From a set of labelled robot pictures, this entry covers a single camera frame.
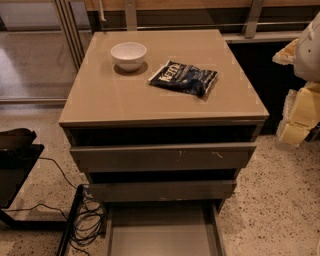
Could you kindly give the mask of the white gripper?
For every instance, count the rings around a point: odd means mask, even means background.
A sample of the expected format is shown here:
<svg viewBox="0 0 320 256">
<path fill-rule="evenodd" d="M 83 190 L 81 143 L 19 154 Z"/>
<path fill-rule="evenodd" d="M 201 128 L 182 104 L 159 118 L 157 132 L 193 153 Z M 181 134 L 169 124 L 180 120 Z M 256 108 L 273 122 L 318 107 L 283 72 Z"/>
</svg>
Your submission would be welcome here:
<svg viewBox="0 0 320 256">
<path fill-rule="evenodd" d="M 297 39 L 291 41 L 272 57 L 272 61 L 280 65 L 292 64 L 297 43 Z M 314 128 L 320 122 L 319 83 L 307 82 L 299 89 L 289 115 L 289 122 L 301 126 L 281 123 L 278 128 L 279 140 L 292 146 L 299 146 L 309 134 L 309 130 L 305 127 Z"/>
</svg>

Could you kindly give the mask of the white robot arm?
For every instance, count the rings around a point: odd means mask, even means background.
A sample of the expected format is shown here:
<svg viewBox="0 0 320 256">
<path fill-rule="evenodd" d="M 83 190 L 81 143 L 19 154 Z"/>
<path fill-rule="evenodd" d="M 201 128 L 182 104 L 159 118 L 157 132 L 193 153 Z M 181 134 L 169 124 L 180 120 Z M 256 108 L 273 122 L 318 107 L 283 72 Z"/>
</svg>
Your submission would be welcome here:
<svg viewBox="0 0 320 256">
<path fill-rule="evenodd" d="M 295 76 L 306 82 L 298 91 L 288 92 L 276 132 L 280 143 L 298 147 L 320 123 L 320 13 L 272 61 L 291 64 Z"/>
</svg>

